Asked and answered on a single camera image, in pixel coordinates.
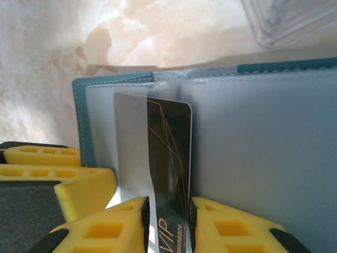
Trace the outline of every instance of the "black vip card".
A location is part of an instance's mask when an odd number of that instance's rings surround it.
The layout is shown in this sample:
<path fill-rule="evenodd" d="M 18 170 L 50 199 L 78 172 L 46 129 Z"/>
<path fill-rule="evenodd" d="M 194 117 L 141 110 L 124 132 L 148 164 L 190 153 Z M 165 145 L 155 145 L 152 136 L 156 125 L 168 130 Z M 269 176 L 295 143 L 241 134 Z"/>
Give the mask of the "black vip card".
<path fill-rule="evenodd" d="M 114 95 L 114 107 L 122 201 L 150 196 L 150 252 L 185 253 L 191 107 L 122 93 Z"/>
<path fill-rule="evenodd" d="M 160 252 L 186 252 L 190 196 L 191 107 L 147 99 L 148 154 Z"/>

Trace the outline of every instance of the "white marble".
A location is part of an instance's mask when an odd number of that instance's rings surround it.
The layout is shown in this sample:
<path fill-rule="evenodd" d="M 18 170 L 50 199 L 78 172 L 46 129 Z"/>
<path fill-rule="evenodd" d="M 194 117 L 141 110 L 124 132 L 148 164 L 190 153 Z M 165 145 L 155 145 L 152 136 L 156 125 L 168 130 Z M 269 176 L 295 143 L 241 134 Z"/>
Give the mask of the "white marble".
<path fill-rule="evenodd" d="M 78 146 L 77 77 L 332 57 L 335 27 L 269 51 L 239 0 L 1 1 L 0 142 Z"/>

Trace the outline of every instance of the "teal leather wallet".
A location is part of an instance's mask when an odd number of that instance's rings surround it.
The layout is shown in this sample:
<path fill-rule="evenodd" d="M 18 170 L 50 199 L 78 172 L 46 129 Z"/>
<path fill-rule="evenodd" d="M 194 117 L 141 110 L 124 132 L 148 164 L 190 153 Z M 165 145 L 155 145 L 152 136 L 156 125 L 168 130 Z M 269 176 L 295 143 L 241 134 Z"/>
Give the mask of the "teal leather wallet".
<path fill-rule="evenodd" d="M 115 93 L 186 102 L 191 195 L 278 222 L 313 252 L 337 252 L 337 58 L 89 77 L 73 91 L 83 166 L 123 173 Z"/>

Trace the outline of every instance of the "marble surface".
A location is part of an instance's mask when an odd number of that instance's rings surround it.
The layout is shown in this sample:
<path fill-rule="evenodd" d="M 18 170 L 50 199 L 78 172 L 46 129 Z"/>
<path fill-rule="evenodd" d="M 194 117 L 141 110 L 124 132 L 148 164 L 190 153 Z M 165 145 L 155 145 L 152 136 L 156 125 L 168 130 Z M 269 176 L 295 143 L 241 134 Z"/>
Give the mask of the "marble surface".
<path fill-rule="evenodd" d="M 0 142 L 77 147 L 77 77 L 332 57 L 335 27 L 269 51 L 239 0 L 1 1 Z"/>

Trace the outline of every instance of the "clear plastic box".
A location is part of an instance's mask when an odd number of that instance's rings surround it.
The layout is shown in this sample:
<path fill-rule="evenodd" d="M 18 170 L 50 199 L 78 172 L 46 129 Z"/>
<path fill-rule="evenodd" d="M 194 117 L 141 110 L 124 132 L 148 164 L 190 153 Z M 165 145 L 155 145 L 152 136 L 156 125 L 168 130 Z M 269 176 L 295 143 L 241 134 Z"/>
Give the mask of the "clear plastic box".
<path fill-rule="evenodd" d="M 337 0 L 241 1 L 257 43 L 267 48 L 283 46 L 337 20 Z"/>

